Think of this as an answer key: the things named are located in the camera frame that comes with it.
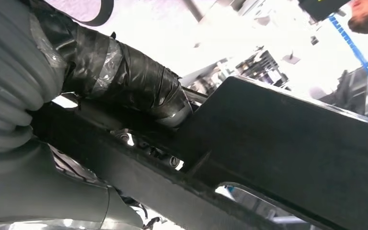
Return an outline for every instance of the clear tape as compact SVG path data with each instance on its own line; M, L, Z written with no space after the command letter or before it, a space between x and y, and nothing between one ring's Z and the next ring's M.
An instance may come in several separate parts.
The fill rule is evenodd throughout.
M121 61L122 49L114 39L110 38L105 62L103 63L102 70L99 73L99 77L92 89L91 96L100 96L108 89L115 77Z
M39 20L34 14L30 15L30 31L37 44L37 48L46 56L50 66L53 68L66 68L66 61L53 49L53 46L40 26Z

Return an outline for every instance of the gray flexible hose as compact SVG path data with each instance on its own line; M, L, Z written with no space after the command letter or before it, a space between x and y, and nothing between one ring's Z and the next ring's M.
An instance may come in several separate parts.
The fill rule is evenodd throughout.
M18 1L0 0L0 152L32 137L27 110L59 95L61 72L37 47L28 9Z

